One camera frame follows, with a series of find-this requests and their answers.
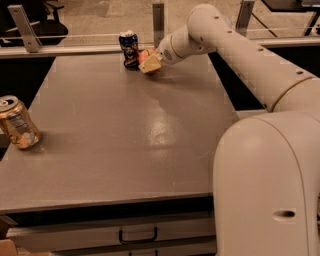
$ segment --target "aluminum can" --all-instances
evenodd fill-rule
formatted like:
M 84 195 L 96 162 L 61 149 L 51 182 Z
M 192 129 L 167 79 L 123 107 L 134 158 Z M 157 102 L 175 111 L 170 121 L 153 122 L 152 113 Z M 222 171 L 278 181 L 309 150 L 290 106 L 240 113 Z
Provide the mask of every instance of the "aluminum can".
M 124 66 L 130 70 L 137 70 L 139 66 L 138 36 L 131 30 L 121 32 L 119 43 L 125 58 Z
M 0 97 L 0 128 L 19 149 L 29 148 L 41 138 L 23 102 L 12 95 Z

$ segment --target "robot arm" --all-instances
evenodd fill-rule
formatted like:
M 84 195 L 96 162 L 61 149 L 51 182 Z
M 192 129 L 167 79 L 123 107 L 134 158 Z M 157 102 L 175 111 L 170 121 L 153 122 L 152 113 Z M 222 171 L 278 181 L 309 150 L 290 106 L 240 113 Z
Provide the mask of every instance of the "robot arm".
M 231 22 L 208 4 L 196 6 L 187 24 L 166 36 L 156 54 L 140 65 L 140 70 L 148 73 L 163 64 L 175 64 L 190 55 L 213 51 L 219 53 L 269 112 L 295 108 L 294 104 L 288 105 L 289 99 L 281 102 L 295 87 L 308 84 L 310 90 L 318 90 L 319 82 L 313 74 L 238 34 Z M 303 104 L 318 102 L 318 98 L 313 97 Z
M 320 81 L 236 33 L 213 6 L 196 6 L 143 72 L 217 51 L 269 112 L 239 121 L 214 160 L 219 256 L 318 256 Z

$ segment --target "drawer handle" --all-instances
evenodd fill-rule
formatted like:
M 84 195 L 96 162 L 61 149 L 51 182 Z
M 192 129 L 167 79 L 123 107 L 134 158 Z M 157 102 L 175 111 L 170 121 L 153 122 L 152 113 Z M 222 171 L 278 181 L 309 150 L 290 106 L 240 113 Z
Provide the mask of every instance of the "drawer handle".
M 158 256 L 158 250 L 155 250 L 155 251 L 154 251 L 154 256 Z
M 156 227 L 153 229 L 153 237 L 147 238 L 147 239 L 142 239 L 142 240 L 130 240 L 130 241 L 124 240 L 123 239 L 122 230 L 119 231 L 119 241 L 120 241 L 121 244 L 124 244 L 124 245 L 126 245 L 126 244 L 150 243 L 150 242 L 156 241 L 157 237 L 158 237 L 158 229 Z

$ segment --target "gray table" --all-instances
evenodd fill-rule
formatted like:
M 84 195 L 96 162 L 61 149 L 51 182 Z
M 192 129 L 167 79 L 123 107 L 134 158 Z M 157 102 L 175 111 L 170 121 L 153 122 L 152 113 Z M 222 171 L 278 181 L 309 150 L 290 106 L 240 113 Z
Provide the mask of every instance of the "gray table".
M 56 58 L 30 108 L 41 143 L 11 145 L 0 163 L 0 214 L 212 193 L 214 151 L 236 113 L 208 56 L 153 76 L 122 62 Z

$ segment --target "floor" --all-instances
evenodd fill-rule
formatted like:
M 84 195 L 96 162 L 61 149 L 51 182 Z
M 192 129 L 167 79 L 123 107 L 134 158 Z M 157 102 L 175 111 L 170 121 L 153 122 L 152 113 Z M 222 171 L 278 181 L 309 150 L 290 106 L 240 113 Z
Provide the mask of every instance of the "floor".
M 240 0 L 59 0 L 65 8 L 60 10 L 61 21 L 69 29 L 68 38 L 61 45 L 117 44 L 119 33 L 132 30 L 139 43 L 153 43 L 152 3 L 165 6 L 165 33 L 185 24 L 194 6 L 209 3 L 236 24 Z M 312 13 L 271 13 L 256 0 L 254 15 L 278 37 L 301 36 Z M 248 27 L 249 38 L 272 38 L 270 33 L 254 16 Z

